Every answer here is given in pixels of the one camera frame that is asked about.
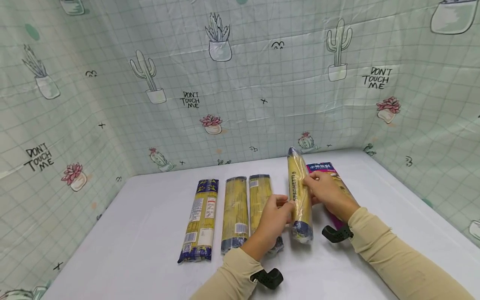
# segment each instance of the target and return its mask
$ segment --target blue label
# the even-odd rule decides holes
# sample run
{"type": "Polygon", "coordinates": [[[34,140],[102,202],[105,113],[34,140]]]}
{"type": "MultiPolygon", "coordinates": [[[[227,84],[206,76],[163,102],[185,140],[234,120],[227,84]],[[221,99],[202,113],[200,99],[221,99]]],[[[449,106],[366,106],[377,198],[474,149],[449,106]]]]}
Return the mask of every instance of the blue label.
{"type": "Polygon", "coordinates": [[[319,171],[319,170],[331,170],[332,172],[336,172],[332,166],[332,163],[309,164],[307,165],[307,168],[310,171],[310,173],[319,171]]]}
{"type": "Polygon", "coordinates": [[[218,179],[203,179],[198,182],[197,193],[218,192],[218,179]]]}

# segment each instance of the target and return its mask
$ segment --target left hand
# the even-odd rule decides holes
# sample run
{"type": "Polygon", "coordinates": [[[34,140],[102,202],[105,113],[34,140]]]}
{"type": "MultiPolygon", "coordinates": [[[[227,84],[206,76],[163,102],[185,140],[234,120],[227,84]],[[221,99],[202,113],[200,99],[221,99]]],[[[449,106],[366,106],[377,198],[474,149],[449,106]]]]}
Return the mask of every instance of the left hand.
{"type": "Polygon", "coordinates": [[[295,202],[287,199],[285,195],[271,195],[268,198],[257,230],[241,247],[256,261],[260,261],[265,253],[275,246],[276,239],[282,234],[285,224],[291,221],[295,202]]]}

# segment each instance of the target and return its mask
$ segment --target hand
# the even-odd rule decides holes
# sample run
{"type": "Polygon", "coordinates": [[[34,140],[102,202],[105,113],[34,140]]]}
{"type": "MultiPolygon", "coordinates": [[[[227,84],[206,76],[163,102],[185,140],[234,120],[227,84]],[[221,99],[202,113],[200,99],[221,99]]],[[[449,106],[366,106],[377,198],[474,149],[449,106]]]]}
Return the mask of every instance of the hand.
{"type": "Polygon", "coordinates": [[[257,230],[241,246],[242,250],[256,261],[260,261],[265,253],[275,246],[285,224],[291,221],[295,204],[293,201],[287,202],[287,199],[285,195],[271,195],[268,198],[257,230]]]}
{"type": "Polygon", "coordinates": [[[323,203],[329,212],[344,222],[348,222],[360,208],[353,198],[342,192],[330,174],[319,171],[311,173],[305,177],[303,184],[312,192],[312,205],[323,203]]]}

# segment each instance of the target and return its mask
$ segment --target barcode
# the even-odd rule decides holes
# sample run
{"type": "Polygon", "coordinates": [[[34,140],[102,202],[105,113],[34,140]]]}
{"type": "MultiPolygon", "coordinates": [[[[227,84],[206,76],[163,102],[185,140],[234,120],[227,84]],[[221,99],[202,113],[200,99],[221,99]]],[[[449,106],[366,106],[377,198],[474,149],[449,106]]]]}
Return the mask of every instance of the barcode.
{"type": "Polygon", "coordinates": [[[243,224],[243,223],[235,224],[235,233],[248,233],[247,224],[243,224]]]}
{"type": "Polygon", "coordinates": [[[183,253],[190,252],[191,250],[192,250],[192,243],[183,245],[183,251],[182,251],[183,253]]]}
{"type": "Polygon", "coordinates": [[[250,181],[250,188],[258,186],[258,180],[250,181]]]}
{"type": "Polygon", "coordinates": [[[185,240],[183,243],[191,243],[197,241],[197,233],[196,232],[190,232],[185,235],[185,240]]]}

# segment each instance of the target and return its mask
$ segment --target purple package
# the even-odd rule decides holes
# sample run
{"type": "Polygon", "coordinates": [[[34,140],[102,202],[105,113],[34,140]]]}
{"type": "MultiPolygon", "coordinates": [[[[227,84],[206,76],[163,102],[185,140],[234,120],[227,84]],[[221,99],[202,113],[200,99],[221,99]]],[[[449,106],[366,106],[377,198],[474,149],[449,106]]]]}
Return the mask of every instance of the purple package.
{"type": "MultiPolygon", "coordinates": [[[[343,180],[340,178],[338,175],[337,171],[335,168],[332,166],[332,163],[320,163],[320,164],[309,164],[307,165],[307,170],[309,173],[313,173],[316,171],[324,172],[330,174],[335,180],[335,182],[338,184],[339,188],[347,195],[350,195],[352,198],[352,194],[346,187],[346,185],[343,183],[343,180]]],[[[327,210],[327,214],[330,217],[330,220],[332,221],[333,225],[337,230],[341,229],[342,227],[345,226],[345,223],[340,221],[336,216],[334,216],[332,213],[330,213],[327,210]]]]}

